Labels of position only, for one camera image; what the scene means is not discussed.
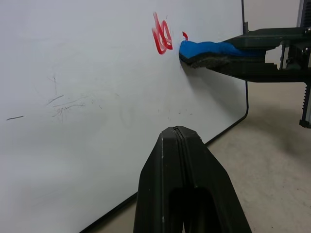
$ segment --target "gray floor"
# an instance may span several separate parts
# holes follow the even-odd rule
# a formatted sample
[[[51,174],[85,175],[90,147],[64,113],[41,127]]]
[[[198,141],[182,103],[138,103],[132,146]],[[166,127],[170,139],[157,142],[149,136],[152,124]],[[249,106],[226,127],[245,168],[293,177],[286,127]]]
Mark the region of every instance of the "gray floor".
[[[255,233],[311,230],[311,130],[299,126],[305,85],[249,83],[248,117],[212,145]],[[93,233],[131,233],[135,204]]]

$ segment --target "whiteboard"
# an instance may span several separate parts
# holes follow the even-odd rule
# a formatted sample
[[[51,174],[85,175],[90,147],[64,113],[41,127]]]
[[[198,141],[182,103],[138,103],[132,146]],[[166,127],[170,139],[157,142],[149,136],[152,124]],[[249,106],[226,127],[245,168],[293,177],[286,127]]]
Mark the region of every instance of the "whiteboard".
[[[162,130],[207,142],[246,113],[244,81],[178,59],[182,32],[242,34],[241,0],[2,0],[0,31],[1,233],[79,232],[137,191]]]

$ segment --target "whiteboard frame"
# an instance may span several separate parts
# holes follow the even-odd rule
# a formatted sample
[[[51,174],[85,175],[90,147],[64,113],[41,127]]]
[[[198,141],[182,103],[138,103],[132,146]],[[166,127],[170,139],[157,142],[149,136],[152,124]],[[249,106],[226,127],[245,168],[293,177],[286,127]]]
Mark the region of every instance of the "whiteboard frame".
[[[247,22],[245,22],[245,14],[244,14],[244,0],[241,0],[241,7],[242,7],[242,25],[243,25],[243,34],[248,32],[248,27],[247,27]],[[237,120],[235,123],[233,123],[231,126],[229,126],[228,128],[226,128],[225,130],[223,130],[221,133],[219,133],[218,135],[216,135],[215,137],[213,137],[211,140],[209,140],[208,142],[205,143],[206,146],[208,146],[209,144],[211,144],[212,142],[214,142],[216,139],[218,139],[219,137],[221,137],[223,134],[225,134],[226,132],[228,132],[229,130],[231,130],[233,127],[235,127],[236,125],[238,125],[241,121],[243,121],[247,115],[248,115],[248,109],[249,109],[249,104],[248,104],[248,84],[247,81],[245,81],[245,95],[246,95],[246,112],[245,115]],[[122,203],[120,203],[119,205],[117,205],[115,208],[113,208],[112,210],[110,210],[108,213],[106,213],[105,215],[103,215],[102,217],[100,217],[99,219],[97,219],[95,222],[93,222],[91,225],[87,226],[86,228],[84,228],[82,231],[80,231],[80,233],[87,233],[91,230],[93,230],[96,226],[98,226],[99,224],[103,223],[104,221],[108,220],[109,218],[113,217],[114,214],[116,214],[118,211],[124,209],[125,207],[129,206],[130,204],[134,203],[136,201],[136,197],[137,197],[137,192],[135,194],[133,194],[132,196],[130,196],[128,199],[126,199],[125,201],[123,201]]]

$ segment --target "red ink mark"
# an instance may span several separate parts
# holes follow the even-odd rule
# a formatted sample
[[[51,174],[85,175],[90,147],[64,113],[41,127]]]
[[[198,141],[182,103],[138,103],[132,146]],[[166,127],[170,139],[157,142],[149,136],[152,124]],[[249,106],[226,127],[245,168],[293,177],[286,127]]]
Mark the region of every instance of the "red ink mark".
[[[188,35],[185,32],[183,32],[183,36],[185,37],[186,40],[188,40]]]
[[[162,55],[165,54],[166,50],[173,49],[172,38],[166,21],[164,20],[160,24],[156,12],[154,12],[154,18],[155,28],[152,28],[152,34],[154,35],[156,49],[159,54]]]

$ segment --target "black whiteboard edge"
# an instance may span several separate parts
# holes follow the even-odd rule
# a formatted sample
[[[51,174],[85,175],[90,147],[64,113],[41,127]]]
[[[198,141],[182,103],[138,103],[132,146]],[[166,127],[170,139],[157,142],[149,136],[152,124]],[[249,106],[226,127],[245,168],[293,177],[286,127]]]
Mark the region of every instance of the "black whiteboard edge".
[[[244,0],[241,0],[242,2],[242,25],[243,25],[243,33],[246,33],[244,31],[244,24],[245,24],[245,16],[244,16]],[[208,142],[205,143],[206,146],[210,145],[211,143],[213,143],[215,140],[217,140],[219,137],[221,137],[222,135],[224,135],[226,132],[228,132],[229,130],[231,130],[233,127],[235,127],[237,124],[239,124],[241,121],[243,121],[247,115],[248,115],[248,85],[247,85],[247,81],[245,81],[245,93],[246,93],[246,112],[245,115],[239,119],[238,121],[236,121],[235,123],[233,123],[231,126],[229,126],[227,129],[225,129],[224,131],[222,131],[220,134],[216,135],[215,137],[213,137],[211,140],[209,140]],[[88,227],[86,227],[85,229],[83,229],[82,231],[80,231],[80,233],[88,233],[91,230],[94,230],[97,226],[104,225],[105,222],[108,222],[109,220],[113,219],[113,217],[115,217],[120,210],[125,209],[126,207],[130,206],[131,204],[133,204],[136,201],[136,197],[137,197],[137,193],[133,194],[132,196],[130,196],[128,199],[126,199],[125,201],[123,201],[121,204],[117,205],[115,208],[113,208],[112,210],[110,210],[108,213],[106,213],[105,215],[103,215],[101,218],[97,219],[95,222],[93,222],[91,225],[89,225]]]

